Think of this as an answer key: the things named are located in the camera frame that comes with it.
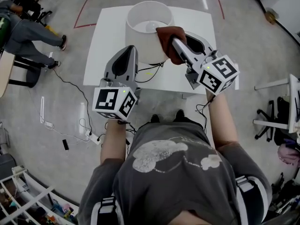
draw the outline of strap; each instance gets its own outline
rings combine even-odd
[[[258,185],[255,181],[249,180],[245,176],[237,178],[236,183],[242,225],[260,224],[263,221],[265,208],[262,193]]]
[[[103,198],[92,211],[91,225],[118,225],[116,213],[116,198],[114,196]]]

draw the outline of concrete floor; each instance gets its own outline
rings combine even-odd
[[[76,25],[96,23],[102,8],[134,5],[140,1],[144,0],[88,0]],[[201,0],[157,1],[195,10],[201,10],[202,7]],[[207,2],[214,20],[217,48],[235,59],[241,71],[240,89],[230,88],[226,91],[240,143],[261,167],[270,183],[275,182],[281,172],[284,172],[286,179],[290,179],[295,168],[279,160],[278,147],[273,141],[266,142],[265,136],[260,140],[254,139],[261,127],[252,124],[257,117],[256,110],[265,110],[270,99],[286,94],[286,88],[254,91],[254,86],[286,78],[289,73],[300,77],[299,47],[281,28],[265,20],[254,0],[220,1],[225,19],[217,0]],[[82,84],[95,26],[74,29],[84,2],[60,0],[56,8],[52,7],[54,13],[49,17],[49,24],[55,31],[68,36],[66,51],[60,52],[40,42],[36,45],[44,53],[53,52],[53,56],[62,62],[56,71],[66,81],[77,84],[91,103],[94,87],[83,87]],[[47,0],[42,0],[42,4],[49,8]],[[14,76],[22,76],[20,70],[14,71]],[[76,143],[76,139],[48,130],[40,122],[42,96],[45,98],[45,120],[52,122],[61,133],[85,138],[85,131],[78,123],[80,118],[87,121],[87,104],[82,94],[70,84],[62,83],[53,71],[43,69],[33,89],[9,85],[5,96],[0,99],[0,120],[11,139],[9,152],[18,164],[24,165],[35,177],[47,185],[56,184],[58,192],[79,202],[93,169],[99,164],[101,148],[89,142],[70,146],[70,150],[65,151],[62,140]],[[203,124],[204,119],[195,113],[195,106],[205,101],[205,96],[183,100],[181,94],[175,92],[144,90],[130,121],[138,128],[154,113],[171,119],[179,108],[183,108],[188,117]],[[92,111],[90,114],[95,133],[104,133],[106,120]],[[209,125],[208,136],[211,139]]]

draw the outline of shelf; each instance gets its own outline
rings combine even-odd
[[[73,225],[72,222],[66,220],[59,214],[55,213],[54,211],[51,211],[50,208],[48,208],[45,204],[42,203],[42,199],[45,198],[47,195],[51,197],[52,200],[56,200],[57,203],[63,207],[65,204],[70,205],[70,207],[74,210],[72,212],[72,215],[77,215],[78,213],[78,206],[66,201],[65,199],[59,197],[58,195],[54,194],[52,191],[54,190],[53,186],[50,186],[48,188],[45,188],[41,184],[39,184],[37,181],[35,181],[32,177],[30,177],[27,173],[27,170],[24,170],[22,172],[19,172],[13,176],[10,176],[8,178],[0,180],[0,184],[5,190],[6,194],[9,196],[9,198],[16,204],[17,210],[13,213],[9,214],[3,205],[0,203],[0,208],[2,209],[4,215],[6,216],[0,221],[0,224],[4,225],[7,223],[12,223],[13,225],[16,225],[17,223],[14,221],[19,215],[24,214],[32,223],[39,225],[39,223],[27,212],[29,208],[32,206],[37,205],[38,207],[43,208],[49,216],[54,216],[55,220],[60,225]],[[19,176],[23,175],[26,180],[26,184],[19,178]],[[14,196],[11,195],[11,193],[8,191],[8,189],[5,187],[4,183],[7,180],[12,179],[14,182],[16,190],[19,192],[19,196],[22,198],[26,204],[21,206],[18,201],[14,198]],[[31,192],[34,192],[36,190],[38,192],[37,196],[34,196],[30,192],[28,192],[28,189],[30,189],[30,186],[32,187]]]
[[[22,188],[22,186],[17,182],[17,180],[15,178],[13,178],[13,181],[15,184],[18,184],[16,187],[17,188]],[[29,192],[27,192],[24,188],[22,189],[18,189],[19,192],[22,192],[22,196],[25,196],[26,198],[29,198],[30,200],[34,199],[34,196],[32,196]],[[49,208],[47,208],[45,205],[43,205],[40,201],[37,201],[37,204],[42,207],[47,214],[50,214],[51,216],[54,216],[55,219],[57,220],[57,222],[59,222],[59,224],[63,224],[63,225],[74,225],[73,223],[67,221],[66,219],[64,219],[63,217],[61,217],[60,215],[56,214],[55,212],[51,211]]]
[[[38,192],[43,192],[46,188],[43,187],[42,185],[40,185],[37,181],[35,181],[32,177],[30,177],[27,173],[24,173],[24,177],[26,179],[26,183],[28,185],[28,187],[30,188],[30,186],[32,186],[35,190],[37,190]],[[49,193],[51,199],[56,200],[59,205],[61,207],[63,207],[64,204],[69,204],[71,206],[71,208],[74,210],[73,211],[73,215],[76,216],[78,213],[78,209],[79,207],[76,206],[75,204],[72,204],[71,202],[68,202],[67,200],[59,197],[58,195],[54,194],[53,192]]]

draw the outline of black cable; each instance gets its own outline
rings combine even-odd
[[[83,94],[83,96],[84,96],[84,98],[85,98],[85,100],[86,100],[86,102],[87,102],[86,111],[87,111],[88,118],[89,118],[90,136],[91,136],[91,135],[92,135],[92,130],[93,130],[93,128],[92,128],[92,125],[90,124],[89,101],[87,100],[87,98],[86,98],[84,92],[81,91],[80,88],[79,88],[77,85],[75,85],[75,84],[73,84],[73,83],[71,83],[71,82],[66,82],[66,81],[64,81],[64,80],[56,73],[56,71],[54,70],[54,68],[52,68],[52,69],[53,69],[53,71],[55,72],[55,74],[63,81],[63,83],[69,83],[69,84],[75,86],[75,87]]]
[[[105,125],[104,125],[104,129],[105,129],[105,130],[107,130],[107,127],[106,127],[107,123],[108,123],[108,122],[106,122]],[[136,129],[131,125],[130,122],[118,120],[118,124],[120,124],[120,125],[122,125],[122,124],[129,124],[129,126],[130,126],[132,129],[127,128],[127,129],[126,129],[126,132],[132,133],[133,136],[135,135]],[[105,133],[101,134],[101,135],[98,137],[97,141],[100,140],[100,137],[101,137],[102,135],[105,135]],[[129,154],[129,145],[127,145],[127,156],[128,156],[128,154]]]
[[[196,105],[196,110],[199,112],[200,115],[202,115],[204,117],[204,133],[206,134],[206,125],[207,125],[207,117],[204,115],[203,111],[200,111],[198,109],[198,106],[205,106],[205,105],[202,105],[202,104],[197,104]]]
[[[212,98],[205,104],[205,105],[202,105],[202,104],[197,104],[196,105],[196,111],[202,115],[204,117],[204,133],[206,134],[206,125],[207,125],[207,117],[204,115],[203,113],[203,109],[207,106],[207,104],[210,104],[214,99],[215,99],[216,95],[212,96]],[[202,106],[203,109],[202,110],[199,110],[198,109],[198,106]]]
[[[148,79],[148,80],[146,80],[146,81],[143,81],[143,82],[139,82],[139,81],[135,80],[135,82],[136,82],[136,83],[146,83],[146,82],[149,82],[149,81],[156,75],[156,73],[158,73],[159,68],[164,66],[164,63],[165,63],[165,62],[161,62],[161,63],[159,63],[159,64],[157,64],[157,65],[156,65],[156,64],[155,64],[155,65],[151,65],[151,64],[150,64],[150,65],[153,66],[153,67],[148,67],[148,68],[143,68],[143,69],[138,70],[138,72],[140,72],[140,71],[144,71],[144,70],[147,70],[147,69],[157,68],[155,74],[154,74],[150,79]]]

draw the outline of brown cloth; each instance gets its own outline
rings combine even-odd
[[[180,65],[184,63],[180,56],[177,54],[176,50],[172,46],[172,40],[173,38],[179,38],[183,43],[187,43],[186,34],[181,27],[162,27],[162,28],[156,28],[157,35],[159,38],[159,41],[161,43],[161,46],[163,47],[163,50],[165,54],[168,56],[168,58],[171,59],[171,62]]]

